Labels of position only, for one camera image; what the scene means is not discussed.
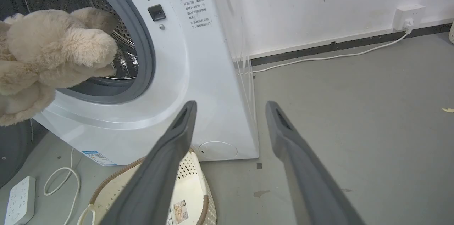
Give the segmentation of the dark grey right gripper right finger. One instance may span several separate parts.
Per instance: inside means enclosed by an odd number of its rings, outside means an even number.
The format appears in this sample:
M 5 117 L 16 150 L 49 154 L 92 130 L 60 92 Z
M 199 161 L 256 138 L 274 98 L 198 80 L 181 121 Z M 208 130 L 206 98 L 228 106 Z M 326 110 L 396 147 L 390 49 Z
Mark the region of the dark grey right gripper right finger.
M 266 103 L 266 122 L 274 155 L 285 168 L 296 225 L 365 225 L 277 102 Z

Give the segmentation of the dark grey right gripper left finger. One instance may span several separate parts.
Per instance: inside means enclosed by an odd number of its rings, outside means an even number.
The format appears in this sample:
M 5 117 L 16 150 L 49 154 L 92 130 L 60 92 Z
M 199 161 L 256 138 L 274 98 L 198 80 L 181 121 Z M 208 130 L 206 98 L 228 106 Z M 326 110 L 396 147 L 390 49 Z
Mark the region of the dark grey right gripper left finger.
M 99 225 L 165 225 L 180 161 L 189 151 L 197 103 L 186 102 Z

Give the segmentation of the beige plush teddy bear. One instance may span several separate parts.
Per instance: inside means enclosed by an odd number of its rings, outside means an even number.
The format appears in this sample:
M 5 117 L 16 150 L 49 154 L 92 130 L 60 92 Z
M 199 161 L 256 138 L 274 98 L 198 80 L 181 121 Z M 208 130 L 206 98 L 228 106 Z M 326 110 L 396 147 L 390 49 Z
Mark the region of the beige plush teddy bear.
M 29 120 L 57 88 L 115 74 L 115 17 L 86 7 L 45 9 L 0 20 L 0 126 Z

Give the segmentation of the cream perforated laundry basket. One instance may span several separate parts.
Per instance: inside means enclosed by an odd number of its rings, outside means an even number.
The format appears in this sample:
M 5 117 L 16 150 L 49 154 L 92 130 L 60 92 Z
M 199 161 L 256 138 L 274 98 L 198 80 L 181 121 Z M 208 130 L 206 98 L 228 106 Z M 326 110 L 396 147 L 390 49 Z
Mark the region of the cream perforated laundry basket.
M 143 161 L 140 158 L 106 178 L 92 195 L 77 225 L 83 225 L 89 213 L 92 213 L 91 225 L 100 225 Z M 166 225 L 217 225 L 214 198 L 192 148 L 180 161 Z

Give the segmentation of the white front-load washing machine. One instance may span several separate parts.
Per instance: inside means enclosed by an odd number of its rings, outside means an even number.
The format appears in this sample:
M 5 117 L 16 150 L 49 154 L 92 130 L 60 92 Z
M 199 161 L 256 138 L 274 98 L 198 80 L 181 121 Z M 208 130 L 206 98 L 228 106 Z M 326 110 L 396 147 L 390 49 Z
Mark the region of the white front-load washing machine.
M 99 165 L 128 165 L 195 100 L 200 161 L 259 157 L 240 0 L 0 0 L 0 19 L 83 7 L 115 17 L 117 73 L 57 89 L 34 120 Z

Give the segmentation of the dark washing machine door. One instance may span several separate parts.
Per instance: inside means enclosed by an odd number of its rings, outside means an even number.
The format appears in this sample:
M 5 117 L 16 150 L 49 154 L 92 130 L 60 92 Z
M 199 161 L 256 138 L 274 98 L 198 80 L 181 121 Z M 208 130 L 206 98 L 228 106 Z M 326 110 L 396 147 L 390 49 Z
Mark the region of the dark washing machine door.
M 0 188 L 21 169 L 48 130 L 34 119 L 0 126 Z

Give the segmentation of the white power strip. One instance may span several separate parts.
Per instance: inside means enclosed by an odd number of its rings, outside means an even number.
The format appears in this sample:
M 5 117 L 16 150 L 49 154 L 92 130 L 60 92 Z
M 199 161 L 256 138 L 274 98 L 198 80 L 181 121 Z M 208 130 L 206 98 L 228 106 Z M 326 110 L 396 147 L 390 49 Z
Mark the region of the white power strip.
M 36 178 L 27 176 L 10 190 L 4 225 L 26 225 L 34 216 Z

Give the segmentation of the white wall socket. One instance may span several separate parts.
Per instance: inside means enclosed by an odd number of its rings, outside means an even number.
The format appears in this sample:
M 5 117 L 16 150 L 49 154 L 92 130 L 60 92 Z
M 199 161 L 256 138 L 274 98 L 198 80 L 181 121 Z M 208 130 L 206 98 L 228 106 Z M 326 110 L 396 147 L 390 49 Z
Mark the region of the white wall socket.
M 421 4 L 398 6 L 391 27 L 396 31 L 413 30 L 420 25 L 425 10 L 426 7 Z

